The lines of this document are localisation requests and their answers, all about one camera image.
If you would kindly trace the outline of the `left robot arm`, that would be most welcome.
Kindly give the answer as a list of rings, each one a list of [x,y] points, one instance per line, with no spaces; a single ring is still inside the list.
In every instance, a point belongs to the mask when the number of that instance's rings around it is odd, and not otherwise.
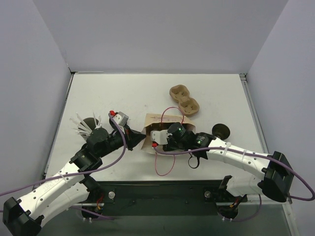
[[[109,134],[96,128],[86,144],[54,175],[32,192],[3,205],[2,221],[14,236],[36,236],[42,227],[72,205],[87,200],[95,202],[100,196],[97,182],[90,177],[102,165],[102,157],[126,146],[132,150],[145,134],[129,128]]]

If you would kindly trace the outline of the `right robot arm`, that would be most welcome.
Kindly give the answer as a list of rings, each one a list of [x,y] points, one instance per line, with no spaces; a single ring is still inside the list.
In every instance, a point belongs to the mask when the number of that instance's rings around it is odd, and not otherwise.
[[[281,152],[249,151],[220,139],[218,134],[194,133],[179,122],[163,130],[156,142],[165,152],[189,151],[198,160],[216,160],[250,173],[251,178],[232,177],[218,188],[219,197],[225,201],[246,194],[263,194],[280,203],[286,202],[289,197],[294,175]]]

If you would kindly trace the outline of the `pink and beige paper bag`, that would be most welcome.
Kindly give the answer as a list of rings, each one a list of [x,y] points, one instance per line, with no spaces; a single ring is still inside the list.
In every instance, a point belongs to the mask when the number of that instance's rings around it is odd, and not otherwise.
[[[170,174],[176,162],[176,156],[173,156],[172,166],[165,174],[161,174],[157,170],[158,156],[162,156],[162,154],[155,152],[154,147],[157,147],[159,151],[162,151],[164,146],[171,143],[168,141],[168,138],[171,137],[168,128],[179,122],[187,131],[194,132],[196,130],[193,121],[185,116],[184,113],[181,113],[179,116],[167,115],[166,112],[171,109],[172,107],[166,108],[162,114],[147,113],[145,116],[144,128],[142,130],[142,133],[146,135],[146,138],[141,142],[140,149],[145,153],[153,154],[155,156],[155,173],[160,177]]]

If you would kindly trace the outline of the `brown cardboard cup carrier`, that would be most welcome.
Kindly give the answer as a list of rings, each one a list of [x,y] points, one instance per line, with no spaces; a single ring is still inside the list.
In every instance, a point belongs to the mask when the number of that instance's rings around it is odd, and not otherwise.
[[[190,96],[190,92],[184,85],[176,85],[170,88],[169,95],[178,104],[178,108],[185,116],[191,117],[199,112],[200,106]]]

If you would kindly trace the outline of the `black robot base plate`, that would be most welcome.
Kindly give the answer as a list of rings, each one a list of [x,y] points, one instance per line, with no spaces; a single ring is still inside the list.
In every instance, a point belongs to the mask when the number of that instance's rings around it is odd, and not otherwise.
[[[228,193],[225,180],[100,181],[79,208],[85,218],[210,216],[222,204],[236,216],[245,194]]]

